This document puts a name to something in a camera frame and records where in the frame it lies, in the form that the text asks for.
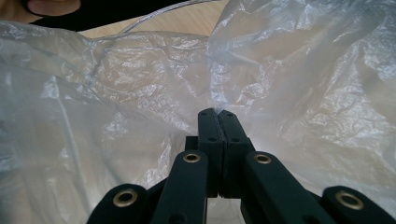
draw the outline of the crumpled plastic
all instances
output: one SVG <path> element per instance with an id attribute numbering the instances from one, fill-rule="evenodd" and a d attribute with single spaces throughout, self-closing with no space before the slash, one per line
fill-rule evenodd
<path id="1" fill-rule="evenodd" d="M 0 31 L 3 223 L 85 223 L 117 185 L 150 188 L 209 107 L 306 189 L 396 217 L 394 1 L 230 0 L 211 36 Z M 207 223 L 244 223 L 238 201 L 209 200 Z"/>

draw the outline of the white plastic wrap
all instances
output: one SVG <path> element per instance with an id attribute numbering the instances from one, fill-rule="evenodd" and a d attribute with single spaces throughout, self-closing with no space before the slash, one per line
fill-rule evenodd
<path id="1" fill-rule="evenodd" d="M 0 97 L 2 223 L 85 223 L 113 187 L 153 186 L 211 106 L 307 189 L 396 217 L 394 1 L 231 0 L 210 37 L 0 22 Z M 210 200 L 207 223 L 238 210 Z"/>

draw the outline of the wooden surface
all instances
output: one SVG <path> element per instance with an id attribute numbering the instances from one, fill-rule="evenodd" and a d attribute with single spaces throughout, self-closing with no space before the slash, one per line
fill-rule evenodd
<path id="1" fill-rule="evenodd" d="M 132 31 L 171 31 L 184 34 L 210 35 L 228 1 L 206 2 L 167 11 L 143 21 Z M 91 38 L 116 35 L 140 18 L 120 21 L 79 33 Z"/>

